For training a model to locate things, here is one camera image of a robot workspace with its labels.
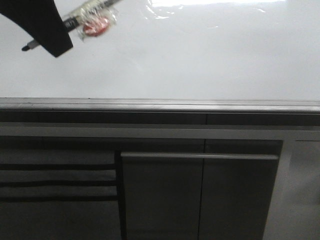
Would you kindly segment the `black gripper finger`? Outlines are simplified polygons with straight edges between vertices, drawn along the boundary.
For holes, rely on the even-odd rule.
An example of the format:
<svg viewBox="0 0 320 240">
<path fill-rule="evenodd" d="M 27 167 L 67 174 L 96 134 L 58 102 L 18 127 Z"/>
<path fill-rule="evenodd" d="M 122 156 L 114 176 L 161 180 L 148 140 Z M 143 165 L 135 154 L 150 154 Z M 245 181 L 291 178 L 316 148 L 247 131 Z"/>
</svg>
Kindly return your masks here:
<svg viewBox="0 0 320 240">
<path fill-rule="evenodd" d="M 73 48 L 53 0 L 2 0 L 0 13 L 26 31 L 56 58 Z"/>
</svg>

